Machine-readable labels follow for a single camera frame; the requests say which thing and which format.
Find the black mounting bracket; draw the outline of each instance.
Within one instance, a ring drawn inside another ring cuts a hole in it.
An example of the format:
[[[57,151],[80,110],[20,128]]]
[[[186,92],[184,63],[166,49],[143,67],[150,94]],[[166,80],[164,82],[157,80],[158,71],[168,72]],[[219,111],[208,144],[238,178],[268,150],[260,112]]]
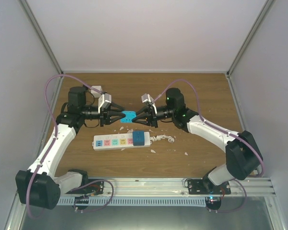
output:
[[[219,186],[214,186],[212,192],[208,192],[204,186],[203,179],[188,179],[187,180],[188,191],[190,195],[225,195],[231,194],[230,186],[228,182],[224,182]]]

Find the wooden tabletop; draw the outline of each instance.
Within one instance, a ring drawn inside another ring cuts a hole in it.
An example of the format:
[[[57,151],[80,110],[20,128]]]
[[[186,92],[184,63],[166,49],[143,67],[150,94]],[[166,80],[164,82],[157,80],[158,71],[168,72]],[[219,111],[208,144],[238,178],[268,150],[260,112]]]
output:
[[[235,105],[224,74],[177,74],[177,73],[81,73],[72,74],[89,85],[101,85],[112,95],[112,101],[124,106],[127,111],[138,111],[143,107],[141,96],[149,93],[156,98],[169,83],[176,79],[186,79],[197,89],[203,116],[220,126],[241,131]],[[67,102],[69,88],[81,86],[75,80],[65,78],[57,101],[55,116]],[[184,95],[186,105],[197,111],[195,95],[189,85],[177,82]],[[162,96],[156,106],[165,105]],[[88,121],[95,126],[96,120]],[[202,177],[215,166],[225,162],[221,149],[207,140],[185,133],[172,123],[158,122],[153,128],[120,121],[104,127],[82,127],[66,149],[59,163],[56,176],[69,169],[86,170],[89,176],[97,177]],[[166,134],[175,138],[153,142],[151,147],[125,150],[94,151],[94,135],[126,133],[129,129],[149,131],[151,136]]]

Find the blue plug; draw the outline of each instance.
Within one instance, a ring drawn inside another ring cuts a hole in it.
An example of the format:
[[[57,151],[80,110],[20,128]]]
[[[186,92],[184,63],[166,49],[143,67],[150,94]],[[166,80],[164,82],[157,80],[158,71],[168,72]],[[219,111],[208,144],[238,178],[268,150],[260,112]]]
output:
[[[134,146],[143,146],[145,144],[144,131],[133,131],[132,138]]]

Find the white cable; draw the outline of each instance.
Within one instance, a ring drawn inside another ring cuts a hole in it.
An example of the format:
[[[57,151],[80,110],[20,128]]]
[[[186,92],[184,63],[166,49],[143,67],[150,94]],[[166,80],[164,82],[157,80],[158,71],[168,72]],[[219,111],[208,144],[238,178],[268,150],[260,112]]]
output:
[[[157,135],[155,137],[150,137],[150,143],[157,141],[157,140],[162,140],[162,139],[168,139],[169,143],[173,143],[175,141],[175,139],[171,136]]]

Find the cyan block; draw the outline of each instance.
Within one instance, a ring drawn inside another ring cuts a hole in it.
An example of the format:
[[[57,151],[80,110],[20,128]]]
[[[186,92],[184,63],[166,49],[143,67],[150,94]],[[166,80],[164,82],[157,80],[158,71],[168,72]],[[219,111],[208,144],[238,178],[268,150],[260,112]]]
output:
[[[126,116],[120,120],[121,123],[132,123],[132,119],[136,117],[135,111],[123,111]]]

